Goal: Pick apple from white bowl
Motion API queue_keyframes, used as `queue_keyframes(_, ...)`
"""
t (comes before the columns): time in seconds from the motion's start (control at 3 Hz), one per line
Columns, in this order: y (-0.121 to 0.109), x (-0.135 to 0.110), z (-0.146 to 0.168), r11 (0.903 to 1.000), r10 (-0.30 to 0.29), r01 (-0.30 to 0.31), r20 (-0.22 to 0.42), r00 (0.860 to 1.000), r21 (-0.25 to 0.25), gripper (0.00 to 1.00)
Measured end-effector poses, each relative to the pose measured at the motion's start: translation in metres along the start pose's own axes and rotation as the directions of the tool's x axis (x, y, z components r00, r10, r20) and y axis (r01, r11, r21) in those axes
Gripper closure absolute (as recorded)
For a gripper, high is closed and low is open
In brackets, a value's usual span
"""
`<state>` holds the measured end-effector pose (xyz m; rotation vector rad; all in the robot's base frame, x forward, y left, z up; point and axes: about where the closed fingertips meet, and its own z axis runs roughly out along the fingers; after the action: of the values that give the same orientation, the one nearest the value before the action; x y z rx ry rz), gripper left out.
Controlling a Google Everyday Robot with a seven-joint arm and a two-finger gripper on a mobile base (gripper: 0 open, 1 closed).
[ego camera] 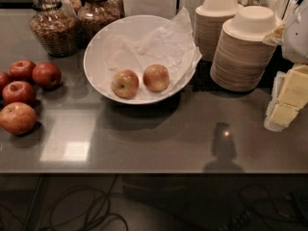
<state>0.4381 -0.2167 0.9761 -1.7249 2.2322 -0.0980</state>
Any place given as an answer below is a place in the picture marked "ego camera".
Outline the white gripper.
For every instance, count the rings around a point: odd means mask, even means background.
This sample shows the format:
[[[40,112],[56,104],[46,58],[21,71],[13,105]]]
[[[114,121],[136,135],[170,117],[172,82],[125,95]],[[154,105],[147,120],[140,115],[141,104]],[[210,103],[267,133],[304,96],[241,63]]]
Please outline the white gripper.
[[[283,131],[284,126],[289,126],[297,117],[299,109],[307,103],[308,65],[296,64],[286,75],[278,71],[274,77],[264,127],[272,132]]]

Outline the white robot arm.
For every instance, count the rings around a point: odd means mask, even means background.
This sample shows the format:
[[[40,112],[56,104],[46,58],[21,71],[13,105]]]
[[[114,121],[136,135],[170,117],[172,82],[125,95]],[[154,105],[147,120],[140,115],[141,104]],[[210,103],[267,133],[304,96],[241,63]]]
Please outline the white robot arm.
[[[280,44],[283,58],[294,65],[274,78],[264,121],[273,132],[287,128],[308,104],[308,0],[302,0],[287,19]]]

